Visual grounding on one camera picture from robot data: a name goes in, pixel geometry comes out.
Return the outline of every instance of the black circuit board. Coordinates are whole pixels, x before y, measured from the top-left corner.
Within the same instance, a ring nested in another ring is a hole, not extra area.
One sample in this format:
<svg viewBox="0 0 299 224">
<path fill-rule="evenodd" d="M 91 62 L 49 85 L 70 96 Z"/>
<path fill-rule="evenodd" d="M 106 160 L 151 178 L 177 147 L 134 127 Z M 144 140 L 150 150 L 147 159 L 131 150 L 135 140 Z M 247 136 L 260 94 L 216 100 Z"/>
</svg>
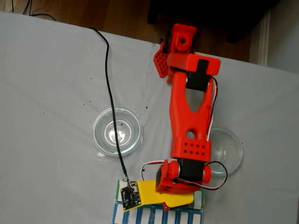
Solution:
<svg viewBox="0 0 299 224">
<path fill-rule="evenodd" d="M 128 210 L 141 205 L 140 195 L 137 183 L 121 189 L 122 206 L 124 210 Z"/>
</svg>

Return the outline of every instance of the red robot arm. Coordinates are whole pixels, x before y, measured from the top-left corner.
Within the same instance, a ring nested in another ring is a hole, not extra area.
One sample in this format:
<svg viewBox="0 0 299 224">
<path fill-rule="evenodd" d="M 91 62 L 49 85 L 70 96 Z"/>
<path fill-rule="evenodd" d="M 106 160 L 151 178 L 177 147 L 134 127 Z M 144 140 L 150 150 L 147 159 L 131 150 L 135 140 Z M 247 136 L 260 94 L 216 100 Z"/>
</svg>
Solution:
<svg viewBox="0 0 299 224">
<path fill-rule="evenodd" d="M 193 40 L 196 28 L 176 24 L 169 39 L 162 43 L 154 56 L 159 76 L 168 76 L 172 84 L 170 120 L 172 129 L 171 162 L 165 160 L 156 177 L 156 191 L 170 194 L 188 194 L 209 183 L 211 169 L 205 165 L 211 160 L 211 142 L 207 130 L 211 122 L 213 80 L 219 72 L 220 60 L 194 54 Z M 185 97 L 186 88 L 204 92 L 196 112 L 190 110 Z M 192 132 L 194 138 L 188 138 Z"/>
</svg>

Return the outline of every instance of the white tablecloth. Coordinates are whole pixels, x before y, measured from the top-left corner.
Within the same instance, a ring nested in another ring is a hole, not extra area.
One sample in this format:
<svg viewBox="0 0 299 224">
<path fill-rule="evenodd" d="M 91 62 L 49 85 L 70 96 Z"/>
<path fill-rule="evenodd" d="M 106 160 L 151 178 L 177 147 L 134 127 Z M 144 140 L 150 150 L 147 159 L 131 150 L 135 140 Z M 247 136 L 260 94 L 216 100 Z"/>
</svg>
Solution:
<svg viewBox="0 0 299 224">
<path fill-rule="evenodd" d="M 136 180 L 144 162 L 169 157 L 171 86 L 152 61 L 159 45 L 103 34 L 115 105 L 143 126 L 142 146 L 124 158 Z M 92 140 L 110 107 L 105 51 L 92 30 L 0 13 L 1 224 L 110 223 L 124 175 Z M 236 133 L 244 153 L 223 188 L 207 193 L 204 224 L 295 223 L 299 75 L 221 58 L 217 80 L 214 126 Z"/>
</svg>

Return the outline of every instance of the wooden floor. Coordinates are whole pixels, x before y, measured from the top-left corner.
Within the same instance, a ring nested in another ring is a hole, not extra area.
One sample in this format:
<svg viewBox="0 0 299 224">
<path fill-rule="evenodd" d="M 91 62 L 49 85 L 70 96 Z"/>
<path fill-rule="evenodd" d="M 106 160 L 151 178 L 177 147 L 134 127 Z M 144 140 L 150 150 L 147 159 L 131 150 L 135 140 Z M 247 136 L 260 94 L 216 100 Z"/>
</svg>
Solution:
<svg viewBox="0 0 299 224">
<path fill-rule="evenodd" d="M 14 0 L 14 12 L 21 14 L 27 0 Z M 33 0 L 33 13 L 47 13 L 59 22 L 81 27 L 95 27 L 105 32 L 149 42 L 159 42 L 174 23 L 190 24 L 161 15 L 156 25 L 147 23 L 150 0 Z M 0 0 L 0 9 L 11 11 L 11 0 Z M 198 27 L 197 52 L 236 60 L 249 60 L 250 35 L 236 44 L 227 43 L 227 32 Z"/>
</svg>

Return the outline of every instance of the clear glass bowl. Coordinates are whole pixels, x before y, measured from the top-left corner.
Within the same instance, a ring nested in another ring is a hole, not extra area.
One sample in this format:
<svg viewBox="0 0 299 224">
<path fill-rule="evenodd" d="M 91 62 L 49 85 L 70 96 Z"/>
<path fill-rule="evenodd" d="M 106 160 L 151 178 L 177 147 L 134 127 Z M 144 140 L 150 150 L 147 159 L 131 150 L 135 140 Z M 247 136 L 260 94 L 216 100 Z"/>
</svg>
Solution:
<svg viewBox="0 0 299 224">
<path fill-rule="evenodd" d="M 227 128 L 214 127 L 210 132 L 212 142 L 211 161 L 221 162 L 232 174 L 239 167 L 243 157 L 243 147 L 238 137 Z M 211 164 L 212 173 L 225 175 L 225 170 L 220 164 Z"/>
<path fill-rule="evenodd" d="M 121 155 L 131 153 L 142 141 L 140 120 L 129 110 L 115 108 L 116 128 Z M 103 111 L 93 124 L 93 141 L 104 154 L 118 156 L 112 109 Z"/>
</svg>

